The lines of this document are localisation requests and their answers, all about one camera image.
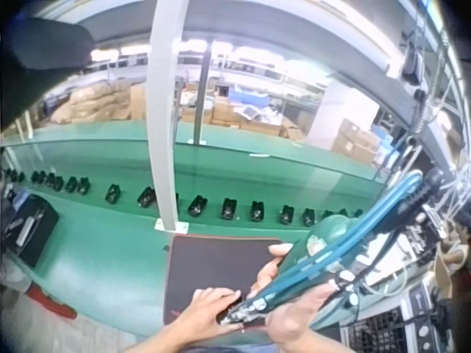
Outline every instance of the black mat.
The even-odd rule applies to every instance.
[[[184,311],[198,288],[239,289],[246,296],[258,271],[273,258],[268,246],[277,243],[275,238],[176,235],[167,269],[164,324]]]

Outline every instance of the hand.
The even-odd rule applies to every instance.
[[[196,289],[190,305],[167,329],[175,333],[182,345],[242,329],[242,324],[219,326],[216,322],[216,316],[240,295],[241,291],[227,288]]]
[[[278,263],[288,254],[288,252],[293,247],[293,244],[284,243],[271,245],[268,247],[270,254],[275,256],[275,258],[267,263],[257,275],[257,282],[250,288],[250,294],[247,296],[248,299],[256,296],[263,288],[270,284],[270,282],[278,274]]]
[[[249,297],[257,295],[277,276],[277,264],[288,254],[292,246],[284,243],[269,247],[270,253],[275,258],[260,270]],[[310,331],[309,326],[316,318],[317,312],[334,291],[335,289],[329,284],[320,285],[308,290],[296,302],[282,305],[268,314],[266,327],[270,338],[276,343],[288,343],[300,339]]]

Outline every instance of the blue cable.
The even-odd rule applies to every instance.
[[[413,192],[421,183],[422,174],[419,171],[413,171],[407,175],[395,188],[390,190],[389,194],[381,199],[364,217],[360,219],[351,229],[342,235],[335,243],[325,247],[319,253],[302,261],[298,265],[290,268],[285,273],[279,275],[268,287],[262,290],[257,296],[247,301],[253,302],[267,296],[274,297],[292,285],[303,281],[306,278],[313,278],[319,275],[328,265],[341,259],[358,242],[367,236],[373,228],[387,215],[389,211],[401,200],[407,193]],[[315,263],[320,257],[332,252],[319,263]]]

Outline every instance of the metal frame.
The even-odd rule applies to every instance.
[[[188,0],[159,0],[155,5],[147,64],[147,135],[152,179],[160,218],[166,231],[177,230],[174,177],[174,87],[178,46]]]

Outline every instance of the gray floor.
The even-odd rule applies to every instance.
[[[17,353],[116,353],[141,338],[85,316],[61,318],[24,295],[1,295],[1,329]]]

